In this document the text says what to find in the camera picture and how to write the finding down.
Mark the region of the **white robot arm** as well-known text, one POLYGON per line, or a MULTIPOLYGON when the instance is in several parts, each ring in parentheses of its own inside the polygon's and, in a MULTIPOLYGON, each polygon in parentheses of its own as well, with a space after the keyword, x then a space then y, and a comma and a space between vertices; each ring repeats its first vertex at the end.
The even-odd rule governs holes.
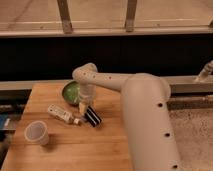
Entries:
POLYGON ((96 86, 118 91, 133 171, 213 171, 213 100, 171 100, 167 80, 147 73, 72 72, 81 108, 96 86))

